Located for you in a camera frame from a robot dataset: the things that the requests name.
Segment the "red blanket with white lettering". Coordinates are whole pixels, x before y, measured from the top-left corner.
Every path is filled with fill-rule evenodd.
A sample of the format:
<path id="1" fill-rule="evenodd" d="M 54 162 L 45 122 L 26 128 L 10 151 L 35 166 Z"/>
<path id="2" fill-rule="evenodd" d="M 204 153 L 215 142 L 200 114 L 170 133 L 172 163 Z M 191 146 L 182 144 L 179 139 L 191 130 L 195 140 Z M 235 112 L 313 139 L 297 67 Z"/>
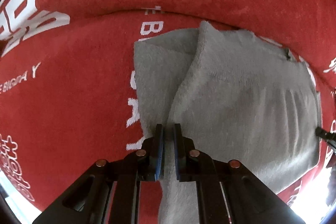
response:
<path id="1" fill-rule="evenodd" d="M 141 148 L 134 45 L 208 22 L 306 65 L 335 132 L 335 0 L 1 0 L 1 171 L 44 211 L 93 162 Z M 287 205 L 325 167 L 276 193 Z"/>

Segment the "grey knit small garment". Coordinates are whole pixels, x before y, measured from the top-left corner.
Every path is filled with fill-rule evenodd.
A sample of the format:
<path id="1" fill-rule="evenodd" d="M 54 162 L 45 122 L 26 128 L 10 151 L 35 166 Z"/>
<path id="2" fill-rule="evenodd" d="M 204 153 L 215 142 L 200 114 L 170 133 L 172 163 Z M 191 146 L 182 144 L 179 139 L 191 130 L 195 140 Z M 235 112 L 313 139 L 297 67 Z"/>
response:
<path id="1" fill-rule="evenodd" d="M 317 165 L 321 101 L 306 65 L 246 30 L 208 22 L 134 45 L 143 134 L 166 130 L 160 223 L 198 223 L 193 182 L 178 182 L 173 125 L 219 161 L 241 161 L 279 193 Z"/>

